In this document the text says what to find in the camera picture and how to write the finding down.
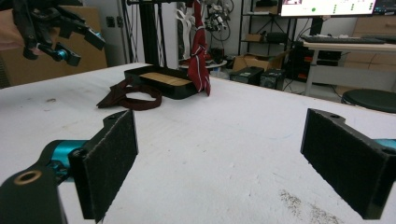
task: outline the chair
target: chair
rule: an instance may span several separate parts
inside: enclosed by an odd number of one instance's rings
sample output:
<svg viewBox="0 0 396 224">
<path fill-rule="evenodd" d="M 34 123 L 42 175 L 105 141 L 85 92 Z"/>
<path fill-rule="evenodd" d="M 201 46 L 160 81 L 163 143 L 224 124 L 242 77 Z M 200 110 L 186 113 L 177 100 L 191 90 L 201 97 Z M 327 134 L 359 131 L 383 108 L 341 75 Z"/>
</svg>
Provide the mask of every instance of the chair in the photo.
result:
<svg viewBox="0 0 396 224">
<path fill-rule="evenodd" d="M 341 103 L 396 114 L 396 92 L 366 89 L 346 91 Z"/>
</svg>

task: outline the black box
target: black box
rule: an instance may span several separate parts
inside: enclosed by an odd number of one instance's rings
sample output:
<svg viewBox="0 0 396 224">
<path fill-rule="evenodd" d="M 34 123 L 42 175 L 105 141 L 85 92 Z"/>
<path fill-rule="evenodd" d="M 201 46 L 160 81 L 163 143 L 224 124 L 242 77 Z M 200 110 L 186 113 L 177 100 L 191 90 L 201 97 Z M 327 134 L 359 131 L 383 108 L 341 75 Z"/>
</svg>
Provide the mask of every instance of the black box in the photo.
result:
<svg viewBox="0 0 396 224">
<path fill-rule="evenodd" d="M 246 67 L 230 74 L 230 80 L 259 86 L 260 76 L 264 72 L 260 67 Z"/>
<path fill-rule="evenodd" d="M 282 69 L 271 68 L 262 74 L 260 86 L 268 89 L 283 90 L 283 81 L 285 80 L 285 71 Z"/>
</svg>

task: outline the desk leg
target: desk leg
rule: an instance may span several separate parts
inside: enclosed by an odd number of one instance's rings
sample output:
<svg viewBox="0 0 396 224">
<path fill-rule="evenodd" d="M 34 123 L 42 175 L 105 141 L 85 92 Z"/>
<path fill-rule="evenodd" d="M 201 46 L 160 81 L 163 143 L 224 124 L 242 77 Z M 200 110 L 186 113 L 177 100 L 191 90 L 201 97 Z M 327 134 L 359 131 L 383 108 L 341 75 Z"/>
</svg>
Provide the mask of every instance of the desk leg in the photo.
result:
<svg viewBox="0 0 396 224">
<path fill-rule="evenodd" d="M 312 67 L 313 66 L 317 66 L 318 55 L 319 55 L 319 50 L 315 50 L 314 51 L 314 56 L 312 58 L 311 66 L 309 68 L 308 79 L 306 80 L 306 84 L 305 84 L 304 95 L 306 95 L 306 96 L 309 96 L 309 93 L 311 92 L 312 80 L 313 80 L 314 75 L 315 75 L 314 69 L 312 69 Z"/>
</svg>

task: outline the dark red garment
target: dark red garment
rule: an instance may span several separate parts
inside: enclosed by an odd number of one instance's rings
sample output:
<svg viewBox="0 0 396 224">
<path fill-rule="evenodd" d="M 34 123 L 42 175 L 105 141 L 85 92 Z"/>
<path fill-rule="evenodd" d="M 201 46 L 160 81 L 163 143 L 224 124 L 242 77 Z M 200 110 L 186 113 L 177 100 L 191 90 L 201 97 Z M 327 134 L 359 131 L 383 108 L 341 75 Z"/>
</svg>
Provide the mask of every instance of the dark red garment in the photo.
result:
<svg viewBox="0 0 396 224">
<path fill-rule="evenodd" d="M 192 42 L 191 49 L 191 61 L 189 65 L 189 70 L 187 71 L 187 75 L 190 80 L 194 83 L 195 88 L 198 92 L 205 90 L 206 94 L 210 94 L 210 80 L 209 80 L 209 72 L 207 71 L 206 61 L 205 61 L 205 27 L 202 23 L 201 17 L 201 4 L 204 1 L 194 0 L 194 18 L 195 18 L 195 28 L 196 33 L 194 36 L 194 40 Z"/>
</svg>

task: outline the desk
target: desk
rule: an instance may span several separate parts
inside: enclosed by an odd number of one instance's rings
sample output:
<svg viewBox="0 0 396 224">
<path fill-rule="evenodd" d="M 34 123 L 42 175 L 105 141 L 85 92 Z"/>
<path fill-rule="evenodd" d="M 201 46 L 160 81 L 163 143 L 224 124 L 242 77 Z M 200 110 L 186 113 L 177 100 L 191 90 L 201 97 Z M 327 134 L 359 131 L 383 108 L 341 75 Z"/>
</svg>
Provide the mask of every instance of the desk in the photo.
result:
<svg viewBox="0 0 396 224">
<path fill-rule="evenodd" d="M 0 90 L 0 182 L 56 139 L 91 139 L 98 109 L 127 64 Z M 372 138 L 396 138 L 396 117 L 211 78 L 209 97 L 136 111 L 139 155 L 104 223 L 367 223 L 300 153 L 308 107 L 330 111 Z M 396 223 L 396 187 L 381 220 Z M 70 224 L 83 220 L 74 183 L 59 187 Z"/>
<path fill-rule="evenodd" d="M 396 45 L 321 44 L 304 42 L 304 47 L 314 50 L 314 57 L 305 84 L 305 95 L 309 95 L 313 82 L 342 85 L 356 88 L 396 91 L 396 74 L 347 67 L 317 65 L 320 50 L 369 52 L 395 54 Z"/>
</svg>

